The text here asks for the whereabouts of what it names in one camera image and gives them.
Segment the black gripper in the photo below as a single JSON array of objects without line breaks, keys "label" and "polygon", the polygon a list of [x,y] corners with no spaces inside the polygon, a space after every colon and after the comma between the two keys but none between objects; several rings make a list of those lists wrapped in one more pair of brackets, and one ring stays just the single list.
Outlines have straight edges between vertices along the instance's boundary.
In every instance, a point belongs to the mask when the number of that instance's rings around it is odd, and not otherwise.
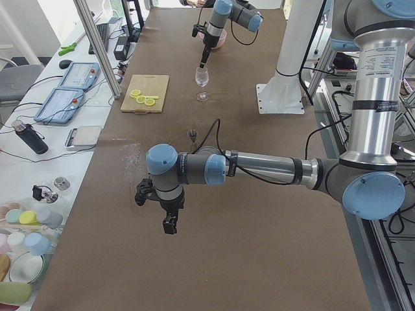
[{"label": "black gripper", "polygon": [[184,196],[179,196],[173,200],[160,200],[161,207],[166,211],[166,217],[163,220],[165,234],[174,235],[177,233],[178,210],[183,209],[184,201]]},{"label": "black gripper", "polygon": [[203,42],[205,44],[205,47],[204,47],[204,50],[202,52],[202,59],[200,61],[199,68],[204,68],[205,67],[205,65],[208,61],[211,49],[215,49],[217,47],[217,44],[219,42],[219,37],[218,36],[213,36],[210,33],[206,32],[204,34]]}]

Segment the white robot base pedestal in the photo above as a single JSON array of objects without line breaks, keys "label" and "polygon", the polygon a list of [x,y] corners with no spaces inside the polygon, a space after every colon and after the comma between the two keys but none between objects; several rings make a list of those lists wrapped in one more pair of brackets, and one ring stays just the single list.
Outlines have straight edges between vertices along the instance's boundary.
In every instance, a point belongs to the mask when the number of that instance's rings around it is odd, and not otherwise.
[{"label": "white robot base pedestal", "polygon": [[292,2],[275,74],[266,84],[257,85],[260,114],[304,113],[300,71],[325,5],[323,0]]}]

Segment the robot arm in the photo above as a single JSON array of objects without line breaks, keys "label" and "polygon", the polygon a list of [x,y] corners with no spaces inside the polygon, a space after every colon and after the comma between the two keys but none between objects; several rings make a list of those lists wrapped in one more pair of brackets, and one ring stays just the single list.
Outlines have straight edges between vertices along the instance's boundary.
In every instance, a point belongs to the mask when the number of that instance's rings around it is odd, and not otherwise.
[{"label": "robot arm", "polygon": [[200,68],[204,68],[211,50],[217,46],[227,19],[250,32],[257,32],[263,22],[262,15],[247,1],[244,4],[243,1],[215,1],[210,20],[203,25],[199,23],[193,25],[192,37],[195,38],[198,33],[204,35]]},{"label": "robot arm", "polygon": [[160,203],[167,234],[177,232],[185,185],[222,185],[240,171],[267,183],[326,193],[365,220],[386,218],[402,206],[405,187],[390,149],[406,46],[414,37],[414,2],[335,1],[331,36],[352,40],[360,50],[346,151],[337,160],[306,160],[204,147],[179,153],[168,144],[153,146],[146,154],[149,177],[137,186],[135,201]]}]

